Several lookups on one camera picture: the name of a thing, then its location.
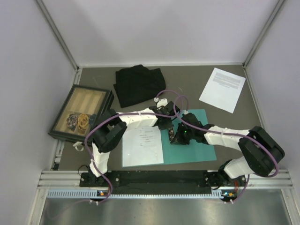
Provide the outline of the black folder clip mechanism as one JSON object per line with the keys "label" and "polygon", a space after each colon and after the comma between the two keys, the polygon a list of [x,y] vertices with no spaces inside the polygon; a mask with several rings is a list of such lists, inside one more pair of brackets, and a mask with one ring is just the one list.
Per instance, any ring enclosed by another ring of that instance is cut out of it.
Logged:
{"label": "black folder clip mechanism", "polygon": [[174,129],[173,129],[173,127],[171,127],[168,129],[168,138],[169,138],[170,142],[174,139],[174,136],[175,136]]}

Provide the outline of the white paper sheet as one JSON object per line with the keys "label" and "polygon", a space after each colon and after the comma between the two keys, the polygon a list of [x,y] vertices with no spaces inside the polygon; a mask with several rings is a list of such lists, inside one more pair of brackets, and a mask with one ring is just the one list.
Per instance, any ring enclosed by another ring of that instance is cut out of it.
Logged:
{"label": "white paper sheet", "polygon": [[245,81],[244,77],[214,68],[199,100],[233,113]]}
{"label": "white paper sheet", "polygon": [[122,166],[146,166],[164,163],[161,132],[158,127],[126,131],[122,137]]}

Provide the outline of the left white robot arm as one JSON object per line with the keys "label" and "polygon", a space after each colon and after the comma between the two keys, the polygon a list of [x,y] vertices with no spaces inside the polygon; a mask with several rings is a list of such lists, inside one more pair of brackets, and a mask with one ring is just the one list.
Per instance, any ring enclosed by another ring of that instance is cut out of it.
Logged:
{"label": "left white robot arm", "polygon": [[126,131],[143,127],[158,127],[160,130],[172,128],[172,119],[180,112],[173,102],[134,112],[107,110],[94,122],[84,140],[90,165],[88,171],[81,174],[79,186],[99,187],[108,181],[105,173],[110,152],[117,147]]}

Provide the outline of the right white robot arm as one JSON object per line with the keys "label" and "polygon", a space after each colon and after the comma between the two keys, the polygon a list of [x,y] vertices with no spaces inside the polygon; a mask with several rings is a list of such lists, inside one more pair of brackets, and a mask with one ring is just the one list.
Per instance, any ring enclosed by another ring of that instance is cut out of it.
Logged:
{"label": "right white robot arm", "polygon": [[203,125],[194,114],[187,113],[180,118],[178,129],[171,144],[188,145],[191,140],[206,145],[219,145],[238,150],[242,156],[230,159],[208,178],[210,186],[231,185],[236,178],[249,174],[272,177],[272,170],[284,158],[284,150],[260,126],[252,129],[235,130]]}

